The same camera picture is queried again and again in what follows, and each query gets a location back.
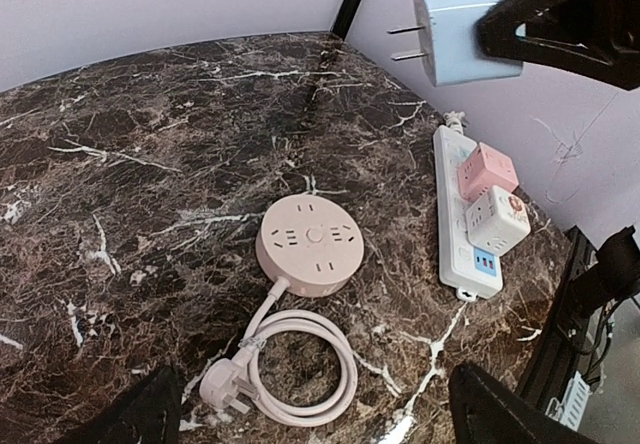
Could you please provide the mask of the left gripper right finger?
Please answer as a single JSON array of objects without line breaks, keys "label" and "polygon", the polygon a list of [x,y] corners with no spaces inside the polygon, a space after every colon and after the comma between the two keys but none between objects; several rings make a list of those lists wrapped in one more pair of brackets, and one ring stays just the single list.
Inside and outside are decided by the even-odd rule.
[{"label": "left gripper right finger", "polygon": [[448,389],[457,443],[595,444],[525,403],[474,363],[456,366]]}]

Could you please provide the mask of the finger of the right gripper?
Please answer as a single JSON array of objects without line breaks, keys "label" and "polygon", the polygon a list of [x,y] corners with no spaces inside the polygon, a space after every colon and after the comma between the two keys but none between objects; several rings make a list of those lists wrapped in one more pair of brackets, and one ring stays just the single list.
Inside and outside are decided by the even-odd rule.
[{"label": "finger of the right gripper", "polygon": [[501,0],[476,36],[491,57],[639,86],[639,0]]}]

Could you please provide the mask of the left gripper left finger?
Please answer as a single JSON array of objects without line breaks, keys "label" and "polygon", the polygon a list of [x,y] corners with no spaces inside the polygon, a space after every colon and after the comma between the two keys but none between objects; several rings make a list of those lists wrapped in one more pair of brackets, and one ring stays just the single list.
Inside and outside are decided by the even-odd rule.
[{"label": "left gripper left finger", "polygon": [[160,366],[56,443],[177,443],[181,413],[178,375]]}]

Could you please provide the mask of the blue plug adapter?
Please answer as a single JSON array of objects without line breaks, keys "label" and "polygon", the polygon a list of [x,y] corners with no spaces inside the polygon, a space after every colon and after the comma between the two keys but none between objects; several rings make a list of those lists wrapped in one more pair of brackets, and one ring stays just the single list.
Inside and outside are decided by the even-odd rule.
[{"label": "blue plug adapter", "polygon": [[521,61],[489,56],[477,37],[481,18],[500,1],[413,0],[415,24],[387,33],[415,33],[419,48],[395,53],[391,59],[420,60],[435,87],[520,76]]}]

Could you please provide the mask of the white multicolour power strip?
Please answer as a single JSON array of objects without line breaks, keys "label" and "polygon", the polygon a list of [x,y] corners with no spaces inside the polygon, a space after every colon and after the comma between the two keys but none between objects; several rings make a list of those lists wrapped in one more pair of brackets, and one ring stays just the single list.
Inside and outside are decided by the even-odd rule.
[{"label": "white multicolour power strip", "polygon": [[445,125],[433,134],[439,279],[466,302],[490,299],[503,289],[500,259],[474,247],[468,239],[469,202],[459,192],[457,169],[475,147],[475,141]]}]

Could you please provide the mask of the pink cube socket adapter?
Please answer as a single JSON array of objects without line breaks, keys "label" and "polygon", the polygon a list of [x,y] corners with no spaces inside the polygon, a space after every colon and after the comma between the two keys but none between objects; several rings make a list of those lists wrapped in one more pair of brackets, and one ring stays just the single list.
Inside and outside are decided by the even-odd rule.
[{"label": "pink cube socket adapter", "polygon": [[457,179],[461,197],[469,202],[476,201],[492,186],[507,192],[519,186],[511,158],[482,142],[457,168]]}]

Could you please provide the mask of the white plug adapter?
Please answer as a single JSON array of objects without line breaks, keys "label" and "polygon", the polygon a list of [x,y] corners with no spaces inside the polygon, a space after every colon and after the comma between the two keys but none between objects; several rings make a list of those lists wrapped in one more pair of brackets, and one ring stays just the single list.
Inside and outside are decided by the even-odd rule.
[{"label": "white plug adapter", "polygon": [[492,186],[466,210],[469,242],[501,257],[531,232],[526,205],[516,195]]}]

